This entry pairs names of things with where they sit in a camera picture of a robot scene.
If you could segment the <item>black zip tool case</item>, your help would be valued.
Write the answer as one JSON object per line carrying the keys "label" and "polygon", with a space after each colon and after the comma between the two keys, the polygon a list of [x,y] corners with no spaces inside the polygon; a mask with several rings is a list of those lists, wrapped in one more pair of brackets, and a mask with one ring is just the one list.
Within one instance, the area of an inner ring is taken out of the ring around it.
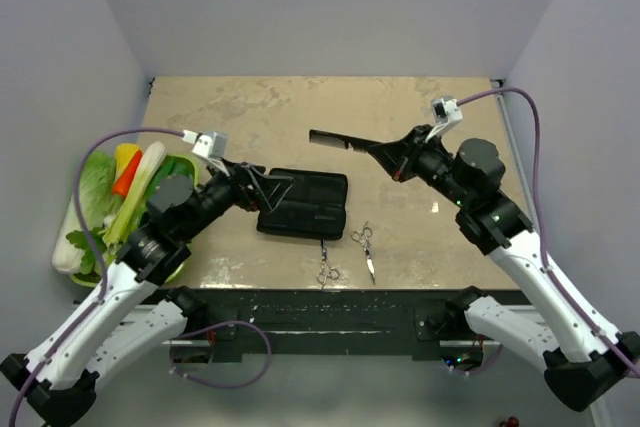
{"label": "black zip tool case", "polygon": [[293,184],[274,211],[259,214],[258,232],[326,241],[343,237],[349,187],[345,174],[286,168],[272,168],[269,174],[290,177]]}

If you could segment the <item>black hair comb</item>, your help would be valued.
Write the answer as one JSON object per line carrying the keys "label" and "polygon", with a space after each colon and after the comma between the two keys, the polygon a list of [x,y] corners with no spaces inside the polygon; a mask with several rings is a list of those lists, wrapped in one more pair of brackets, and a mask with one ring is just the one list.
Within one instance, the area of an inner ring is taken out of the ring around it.
{"label": "black hair comb", "polygon": [[309,141],[314,144],[356,152],[366,152],[372,145],[377,144],[377,141],[370,139],[316,129],[309,130]]}

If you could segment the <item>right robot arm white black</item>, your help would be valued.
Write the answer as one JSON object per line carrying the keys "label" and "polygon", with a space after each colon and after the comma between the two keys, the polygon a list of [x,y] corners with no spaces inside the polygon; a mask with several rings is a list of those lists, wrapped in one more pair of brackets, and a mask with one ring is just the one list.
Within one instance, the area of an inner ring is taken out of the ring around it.
{"label": "right robot arm white black", "polygon": [[582,412],[628,374],[639,359],[639,335],[601,315],[542,252],[531,220],[500,189],[505,166],[489,141],[471,138],[449,153],[419,126],[404,138],[366,148],[396,182],[417,177],[455,204],[462,235],[500,267],[545,320],[540,328],[487,295],[445,316],[459,340],[478,333],[541,370],[553,394]]}

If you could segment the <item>silver scissors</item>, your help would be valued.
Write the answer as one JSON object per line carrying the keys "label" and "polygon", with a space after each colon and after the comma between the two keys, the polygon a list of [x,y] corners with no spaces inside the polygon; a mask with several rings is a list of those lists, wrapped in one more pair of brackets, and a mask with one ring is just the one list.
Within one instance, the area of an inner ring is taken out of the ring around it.
{"label": "silver scissors", "polygon": [[371,278],[371,282],[373,285],[376,284],[376,276],[375,276],[375,267],[371,254],[371,237],[373,235],[373,230],[371,229],[369,222],[366,221],[359,230],[354,230],[350,234],[350,238],[352,241],[358,243],[365,256],[365,261],[367,265],[367,269],[369,272],[369,276]]}
{"label": "silver scissors", "polygon": [[321,262],[320,262],[320,270],[316,275],[316,281],[320,286],[320,289],[323,290],[328,282],[337,281],[340,279],[340,272],[338,269],[334,268],[328,259],[328,248],[327,242],[325,239],[320,241],[320,252],[321,252]]}

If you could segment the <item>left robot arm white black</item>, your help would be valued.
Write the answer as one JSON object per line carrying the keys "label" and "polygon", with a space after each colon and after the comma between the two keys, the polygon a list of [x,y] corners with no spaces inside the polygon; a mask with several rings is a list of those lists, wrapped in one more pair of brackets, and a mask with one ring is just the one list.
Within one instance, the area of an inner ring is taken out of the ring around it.
{"label": "left robot arm white black", "polygon": [[120,326],[189,257],[193,238],[233,206],[274,210],[292,184],[247,163],[201,187],[183,175],[163,179],[100,283],[38,347],[9,355],[2,374],[47,425],[74,425],[99,389],[151,349],[205,332],[208,307],[186,287],[171,290],[145,318]]}

